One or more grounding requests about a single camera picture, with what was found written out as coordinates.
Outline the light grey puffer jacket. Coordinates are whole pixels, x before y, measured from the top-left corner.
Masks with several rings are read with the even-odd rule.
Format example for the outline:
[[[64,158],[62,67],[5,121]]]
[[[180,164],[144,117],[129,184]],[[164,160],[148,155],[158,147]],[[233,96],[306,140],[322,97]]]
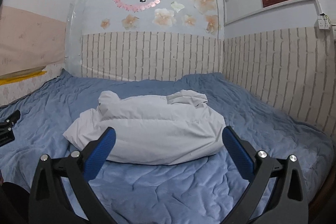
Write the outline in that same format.
[[[205,94],[193,90],[124,99],[112,91],[103,91],[98,106],[82,112],[63,135],[83,149],[111,127],[116,132],[116,143],[108,160],[180,164],[214,155],[224,146],[224,117],[207,102]]]

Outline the yellow tape strip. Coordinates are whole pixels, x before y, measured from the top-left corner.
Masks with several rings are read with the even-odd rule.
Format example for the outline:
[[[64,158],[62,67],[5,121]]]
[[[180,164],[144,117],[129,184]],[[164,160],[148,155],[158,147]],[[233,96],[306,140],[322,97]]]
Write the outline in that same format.
[[[27,80],[27,79],[30,79],[30,78],[42,76],[46,73],[47,73],[46,71],[40,71],[40,72],[29,73],[29,74],[24,75],[24,76],[16,76],[16,77],[10,77],[10,78],[7,78],[7,79],[2,79],[2,80],[0,80],[0,85],[17,83],[17,82],[24,81],[24,80]]]

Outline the blue bed quilt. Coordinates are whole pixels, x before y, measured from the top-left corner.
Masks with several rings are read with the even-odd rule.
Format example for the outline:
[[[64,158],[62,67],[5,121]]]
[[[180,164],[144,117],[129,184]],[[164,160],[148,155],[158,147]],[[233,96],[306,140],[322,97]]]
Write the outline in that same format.
[[[327,178],[334,159],[332,140],[313,126],[293,120],[261,102],[220,73],[187,75],[177,81],[139,82],[79,78],[67,71],[37,91],[1,107],[1,118],[15,110],[15,140],[1,148],[6,181],[29,189],[40,156],[65,157],[74,147],[63,133],[81,112],[95,108],[101,92],[120,98],[168,95],[194,90],[207,96],[240,138],[256,150],[285,159],[297,156],[312,200]],[[228,152],[172,166],[106,162],[90,183],[118,223],[219,223],[241,197],[242,179]]]

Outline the white wall power socket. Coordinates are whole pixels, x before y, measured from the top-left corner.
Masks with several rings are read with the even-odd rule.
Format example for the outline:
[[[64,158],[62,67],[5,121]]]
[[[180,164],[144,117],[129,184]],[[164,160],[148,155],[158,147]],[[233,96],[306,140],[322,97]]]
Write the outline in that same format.
[[[329,17],[322,13],[317,17],[318,28],[320,30],[329,30],[330,29],[330,20]]]

